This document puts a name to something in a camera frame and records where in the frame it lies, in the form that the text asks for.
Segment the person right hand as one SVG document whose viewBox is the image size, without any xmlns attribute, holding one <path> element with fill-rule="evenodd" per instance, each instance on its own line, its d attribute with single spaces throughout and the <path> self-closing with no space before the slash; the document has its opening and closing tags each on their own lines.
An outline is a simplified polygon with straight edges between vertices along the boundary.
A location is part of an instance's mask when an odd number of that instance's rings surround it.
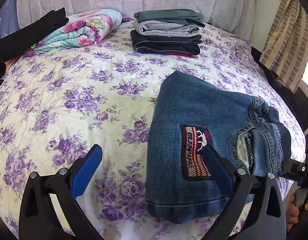
<svg viewBox="0 0 308 240">
<path fill-rule="evenodd" d="M 287 205 L 287 211 L 286 211 L 287 231 L 289 231 L 293 225 L 298 223 L 299 210 L 296 207 L 294 200 L 295 200 L 295 193 L 291 195 Z"/>
</svg>

